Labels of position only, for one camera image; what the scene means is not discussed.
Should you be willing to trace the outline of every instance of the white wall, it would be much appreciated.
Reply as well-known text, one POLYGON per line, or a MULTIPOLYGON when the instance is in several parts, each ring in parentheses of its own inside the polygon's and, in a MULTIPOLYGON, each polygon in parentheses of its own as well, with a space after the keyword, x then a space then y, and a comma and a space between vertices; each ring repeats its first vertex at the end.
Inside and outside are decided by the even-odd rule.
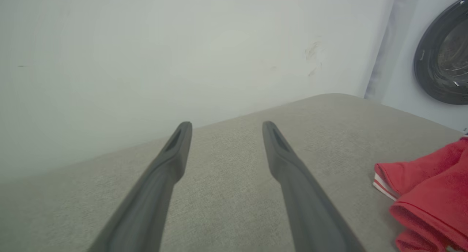
POLYGON ((468 105, 450 105, 433 99, 419 86, 413 73, 414 54, 421 37, 434 19, 455 1, 395 0, 387 41, 379 53, 379 67, 373 72, 379 80, 374 83, 369 98, 468 132, 468 105))
POLYGON ((392 1, 0 0, 0 181, 184 120, 362 97, 392 1))

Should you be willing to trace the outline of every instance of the washing machine door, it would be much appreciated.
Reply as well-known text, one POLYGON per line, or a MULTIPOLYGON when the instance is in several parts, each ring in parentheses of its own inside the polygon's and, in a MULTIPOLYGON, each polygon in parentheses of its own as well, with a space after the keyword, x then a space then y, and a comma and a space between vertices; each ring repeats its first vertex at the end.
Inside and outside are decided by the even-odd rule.
POLYGON ((441 13, 424 33, 414 57, 421 87, 448 104, 468 104, 468 0, 441 13))

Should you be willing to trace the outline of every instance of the washing machine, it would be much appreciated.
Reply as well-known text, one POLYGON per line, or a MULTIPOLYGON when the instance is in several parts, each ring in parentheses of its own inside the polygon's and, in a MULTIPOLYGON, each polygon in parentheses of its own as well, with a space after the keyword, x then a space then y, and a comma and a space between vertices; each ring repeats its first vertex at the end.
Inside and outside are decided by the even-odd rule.
POLYGON ((468 0, 394 0, 365 98, 468 132, 468 0))

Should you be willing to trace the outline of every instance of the striped trim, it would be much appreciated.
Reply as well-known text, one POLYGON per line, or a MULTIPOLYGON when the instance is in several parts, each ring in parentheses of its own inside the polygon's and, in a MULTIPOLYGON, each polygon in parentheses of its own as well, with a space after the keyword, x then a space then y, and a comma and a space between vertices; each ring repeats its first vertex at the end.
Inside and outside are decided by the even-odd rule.
POLYGON ((375 174, 372 185, 374 185, 377 190, 385 194, 393 201, 396 201, 399 197, 399 194, 397 194, 388 184, 386 184, 386 182, 382 180, 378 174, 375 174))

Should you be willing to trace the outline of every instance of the red cloth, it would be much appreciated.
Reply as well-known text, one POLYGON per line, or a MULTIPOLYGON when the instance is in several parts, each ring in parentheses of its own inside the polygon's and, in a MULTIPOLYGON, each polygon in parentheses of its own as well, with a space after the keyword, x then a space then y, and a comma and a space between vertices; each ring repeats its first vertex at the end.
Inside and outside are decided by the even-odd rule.
POLYGON ((402 252, 468 251, 468 137, 412 162, 378 163, 375 172, 399 199, 390 213, 407 229, 402 252))

